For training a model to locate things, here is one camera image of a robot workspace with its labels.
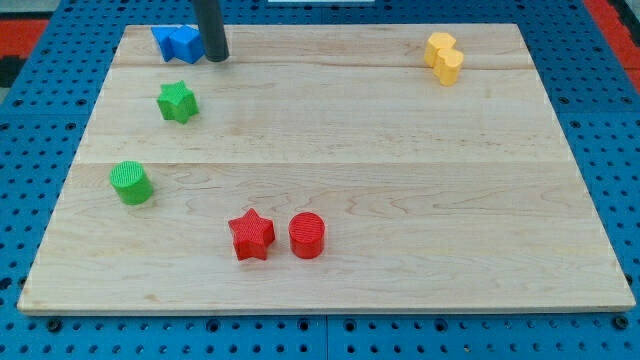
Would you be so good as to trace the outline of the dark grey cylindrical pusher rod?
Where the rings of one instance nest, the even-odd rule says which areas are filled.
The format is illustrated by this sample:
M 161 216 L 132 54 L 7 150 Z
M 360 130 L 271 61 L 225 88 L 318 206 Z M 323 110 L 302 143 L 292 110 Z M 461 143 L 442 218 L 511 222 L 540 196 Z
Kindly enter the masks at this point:
M 205 56 L 211 62 L 229 58 L 222 8 L 218 0 L 192 0 Z

